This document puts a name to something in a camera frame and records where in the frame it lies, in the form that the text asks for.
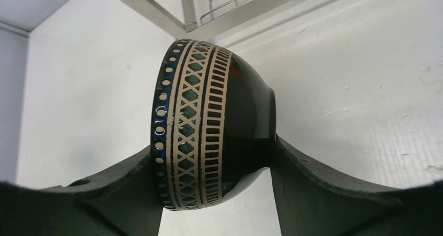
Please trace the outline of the brown dish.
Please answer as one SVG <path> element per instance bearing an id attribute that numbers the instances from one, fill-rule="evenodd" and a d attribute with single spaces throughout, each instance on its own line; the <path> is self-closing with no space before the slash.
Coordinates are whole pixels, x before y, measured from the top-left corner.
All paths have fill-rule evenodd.
<path id="1" fill-rule="evenodd" d="M 276 142 L 274 90 L 236 53 L 181 39 L 165 53 L 151 115 L 158 197 L 172 211 L 226 202 L 268 168 Z"/>

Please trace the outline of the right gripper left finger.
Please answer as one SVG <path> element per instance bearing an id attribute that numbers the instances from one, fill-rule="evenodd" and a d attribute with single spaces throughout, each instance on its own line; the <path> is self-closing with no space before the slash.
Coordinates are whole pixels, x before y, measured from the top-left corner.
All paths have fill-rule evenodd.
<path id="1" fill-rule="evenodd" d="M 150 149 L 68 186 L 1 182 L 1 235 L 157 235 Z"/>

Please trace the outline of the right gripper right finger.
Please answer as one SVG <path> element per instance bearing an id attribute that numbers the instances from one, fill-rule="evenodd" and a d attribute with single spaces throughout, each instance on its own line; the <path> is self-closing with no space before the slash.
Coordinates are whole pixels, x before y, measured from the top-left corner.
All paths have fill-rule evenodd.
<path id="1" fill-rule="evenodd" d="M 442 181 L 407 189 L 371 183 L 281 138 L 271 176 L 282 235 L 442 235 Z"/>

